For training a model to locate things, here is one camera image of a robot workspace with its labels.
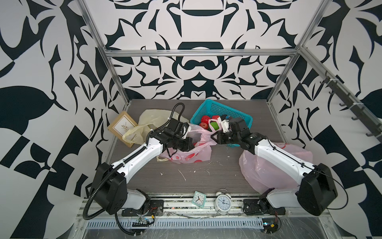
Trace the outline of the pink plastic bag front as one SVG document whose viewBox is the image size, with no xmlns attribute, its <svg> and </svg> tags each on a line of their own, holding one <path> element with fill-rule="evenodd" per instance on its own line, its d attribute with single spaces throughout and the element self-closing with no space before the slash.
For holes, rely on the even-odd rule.
<svg viewBox="0 0 382 239">
<path fill-rule="evenodd" d="M 243 151 L 239 158 L 241 172 L 249 185 L 262 194 L 270 188 L 294 189 L 298 184 L 271 162 Z"/>
</svg>

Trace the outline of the yellow plastic bag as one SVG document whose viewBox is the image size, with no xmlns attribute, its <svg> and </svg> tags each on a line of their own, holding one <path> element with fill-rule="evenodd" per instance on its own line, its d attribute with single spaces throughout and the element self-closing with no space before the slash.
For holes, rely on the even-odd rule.
<svg viewBox="0 0 382 239">
<path fill-rule="evenodd" d="M 127 144 L 144 144 L 150 130 L 162 126 L 169 119 L 170 114 L 169 110 L 145 110 L 139 117 L 138 125 L 129 129 L 122 136 L 122 140 Z"/>
</svg>

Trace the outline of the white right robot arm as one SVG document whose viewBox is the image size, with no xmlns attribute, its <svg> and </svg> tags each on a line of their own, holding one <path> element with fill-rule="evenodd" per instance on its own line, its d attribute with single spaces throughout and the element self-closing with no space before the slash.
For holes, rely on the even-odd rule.
<svg viewBox="0 0 382 239">
<path fill-rule="evenodd" d="M 218 119 L 221 129 L 211 138 L 217 144 L 238 144 L 246 152 L 276 166 L 297 183 L 294 189 L 270 188 L 262 196 L 274 209 L 297 207 L 319 216 L 337 198 L 331 170 L 324 164 L 314 165 L 276 146 L 267 136 L 251 132 L 242 118 Z"/>
</svg>

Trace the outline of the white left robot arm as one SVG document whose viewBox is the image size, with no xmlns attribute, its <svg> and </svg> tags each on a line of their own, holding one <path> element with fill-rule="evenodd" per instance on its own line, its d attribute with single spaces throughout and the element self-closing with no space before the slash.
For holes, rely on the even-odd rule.
<svg viewBox="0 0 382 239">
<path fill-rule="evenodd" d="M 140 210 L 149 197 L 139 190 L 127 189 L 131 178 L 150 160 L 170 148 L 187 152 L 194 148 L 187 134 L 191 125 L 171 118 L 164 127 L 150 131 L 146 142 L 134 152 L 113 164 L 97 167 L 83 218 L 90 220 L 103 212 L 117 213 L 124 205 Z"/>
</svg>

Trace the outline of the smooth red apple with stem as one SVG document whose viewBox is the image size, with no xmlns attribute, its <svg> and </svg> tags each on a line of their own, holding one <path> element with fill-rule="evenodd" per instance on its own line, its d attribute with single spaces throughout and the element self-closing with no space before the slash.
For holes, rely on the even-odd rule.
<svg viewBox="0 0 382 239">
<path fill-rule="evenodd" d="M 204 123 L 204 122 L 201 122 L 201 123 L 199 124 L 199 126 L 202 127 L 202 128 L 205 129 L 205 130 L 208 130 L 208 129 L 209 129 L 208 124 L 207 124 L 207 123 Z"/>
</svg>

